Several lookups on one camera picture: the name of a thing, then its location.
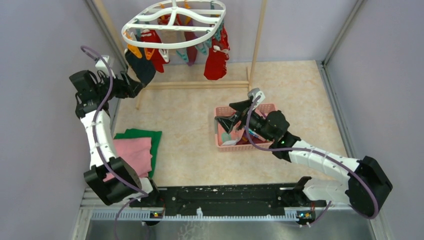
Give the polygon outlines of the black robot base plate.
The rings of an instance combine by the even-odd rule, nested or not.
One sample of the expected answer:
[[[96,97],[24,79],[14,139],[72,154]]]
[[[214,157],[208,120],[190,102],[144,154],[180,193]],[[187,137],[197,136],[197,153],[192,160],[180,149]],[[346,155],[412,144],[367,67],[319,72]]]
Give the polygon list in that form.
[[[171,207],[174,203],[259,203],[282,207],[324,207],[324,200],[309,200],[295,183],[166,186],[156,199],[142,198],[131,208]]]

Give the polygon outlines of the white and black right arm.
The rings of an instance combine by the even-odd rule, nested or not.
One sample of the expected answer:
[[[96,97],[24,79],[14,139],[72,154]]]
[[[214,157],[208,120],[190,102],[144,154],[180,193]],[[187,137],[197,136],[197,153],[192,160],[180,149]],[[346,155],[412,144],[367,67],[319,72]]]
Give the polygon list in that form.
[[[271,152],[276,158],[289,163],[304,165],[317,170],[333,180],[305,178],[300,188],[293,192],[293,200],[299,206],[311,201],[333,201],[344,203],[361,216],[374,219],[393,190],[393,185],[376,159],[343,157],[317,148],[289,132],[289,122],[280,110],[265,116],[255,111],[249,100],[231,103],[234,113],[215,116],[215,121],[230,133],[235,128],[253,131],[271,142],[268,148],[258,149]]]

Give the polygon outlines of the white plastic clip hanger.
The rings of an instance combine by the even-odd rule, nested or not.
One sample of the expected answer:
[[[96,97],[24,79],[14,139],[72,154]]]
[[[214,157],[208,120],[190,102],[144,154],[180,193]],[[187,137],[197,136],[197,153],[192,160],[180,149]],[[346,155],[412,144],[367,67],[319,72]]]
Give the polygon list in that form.
[[[191,3],[190,0],[164,0],[152,4],[131,18],[120,30],[123,40],[131,46],[148,48],[176,50],[204,43],[219,32],[224,24],[227,13],[226,5],[219,0],[207,0],[214,8],[188,8],[179,6],[179,3]],[[192,39],[174,43],[155,43],[138,41],[131,37],[130,32],[139,30],[167,31],[167,32],[190,32],[202,35]]]

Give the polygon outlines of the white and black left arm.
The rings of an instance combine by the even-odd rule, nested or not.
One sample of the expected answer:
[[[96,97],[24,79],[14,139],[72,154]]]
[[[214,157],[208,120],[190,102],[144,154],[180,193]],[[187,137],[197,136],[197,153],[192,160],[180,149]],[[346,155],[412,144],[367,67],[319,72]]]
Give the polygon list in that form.
[[[81,70],[69,79],[76,89],[75,114],[84,126],[90,152],[89,170],[83,176],[87,185],[110,206],[140,193],[149,207],[160,202],[160,193],[149,177],[137,175],[129,162],[118,156],[113,144],[108,101],[135,98],[143,85],[126,76],[110,79],[103,71]]]

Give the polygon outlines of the dark navy sock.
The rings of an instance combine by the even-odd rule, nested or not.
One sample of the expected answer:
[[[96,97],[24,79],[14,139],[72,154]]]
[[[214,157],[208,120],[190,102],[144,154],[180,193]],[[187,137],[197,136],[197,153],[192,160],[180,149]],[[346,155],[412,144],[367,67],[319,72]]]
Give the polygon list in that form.
[[[126,49],[124,52],[127,71],[126,75],[143,88],[150,84],[156,75],[156,69],[150,60],[138,58],[133,52]]]

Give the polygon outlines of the pink plastic basket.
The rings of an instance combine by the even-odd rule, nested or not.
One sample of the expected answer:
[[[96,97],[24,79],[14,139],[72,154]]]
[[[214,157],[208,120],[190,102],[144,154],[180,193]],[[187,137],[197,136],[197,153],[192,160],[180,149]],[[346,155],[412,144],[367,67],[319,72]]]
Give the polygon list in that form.
[[[276,110],[277,108],[275,104],[266,103],[260,104],[259,107],[254,110],[254,113],[266,118],[270,112]],[[214,117],[229,117],[235,112],[236,111],[229,106],[219,106],[214,109]],[[233,129],[230,133],[227,133],[216,120],[214,121],[214,139],[220,152],[236,152],[257,149],[247,139],[244,129],[237,130],[239,125],[240,123],[237,123],[235,129]],[[252,141],[261,148],[268,148],[272,143],[251,130],[249,130],[249,135]]]

